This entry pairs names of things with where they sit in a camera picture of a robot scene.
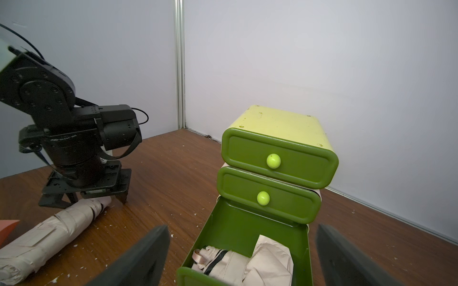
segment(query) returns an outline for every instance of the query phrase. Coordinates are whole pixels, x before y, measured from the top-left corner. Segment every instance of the drawer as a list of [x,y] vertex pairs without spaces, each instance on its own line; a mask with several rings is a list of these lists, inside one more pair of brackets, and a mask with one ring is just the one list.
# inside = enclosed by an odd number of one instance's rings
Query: drawer
[[[229,200],[301,224],[312,222],[321,206],[320,196],[311,190],[232,167],[219,170],[217,188]],[[267,204],[265,197],[258,199],[260,192],[268,197]]]
[[176,271],[177,284],[179,286],[225,285],[191,269],[194,249],[211,245],[251,257],[260,234],[289,248],[294,263],[292,286],[313,285],[307,225],[275,220],[266,217],[257,209],[221,197],[183,265]]
[[[337,155],[329,149],[238,128],[224,132],[221,154],[233,167],[310,189],[328,186],[338,166]],[[281,161],[275,169],[267,164],[271,154],[278,155]]]

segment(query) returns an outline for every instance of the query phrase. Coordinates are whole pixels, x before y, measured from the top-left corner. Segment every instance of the wooden table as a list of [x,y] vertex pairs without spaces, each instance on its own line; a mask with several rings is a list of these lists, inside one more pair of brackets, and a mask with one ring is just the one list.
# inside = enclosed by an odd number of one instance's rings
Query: wooden table
[[[123,167],[132,168],[127,204],[114,200],[21,285],[46,285],[56,277],[56,285],[84,285],[162,224],[173,237],[160,284],[174,285],[176,269],[216,203],[220,150],[219,143],[187,130],[144,140],[122,159]],[[6,243],[59,211],[38,206],[49,173],[43,167],[0,179],[0,218],[21,220]],[[315,285],[324,285],[314,242],[319,223],[334,226],[406,285],[458,285],[458,246],[330,191],[323,190],[322,197],[309,233]]]

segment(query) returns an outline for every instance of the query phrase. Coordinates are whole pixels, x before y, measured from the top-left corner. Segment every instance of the beige umbrella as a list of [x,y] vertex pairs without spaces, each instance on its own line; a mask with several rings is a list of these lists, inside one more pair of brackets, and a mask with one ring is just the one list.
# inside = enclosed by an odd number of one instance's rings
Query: beige umbrella
[[207,246],[192,255],[192,269],[231,286],[291,286],[293,259],[289,248],[260,235],[251,258]]
[[37,272],[110,203],[110,197],[79,200],[0,249],[0,282],[15,285]]

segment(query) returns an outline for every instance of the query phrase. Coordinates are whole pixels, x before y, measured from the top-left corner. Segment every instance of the yellow-green knob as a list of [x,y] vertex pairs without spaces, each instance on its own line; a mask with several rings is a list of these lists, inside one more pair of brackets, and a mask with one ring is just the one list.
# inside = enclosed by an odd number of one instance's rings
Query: yellow-green knob
[[267,205],[270,202],[270,196],[267,192],[259,192],[257,197],[258,203],[260,205]]
[[282,160],[280,159],[280,156],[277,154],[270,154],[267,156],[267,166],[272,169],[276,169],[280,167],[280,163]]

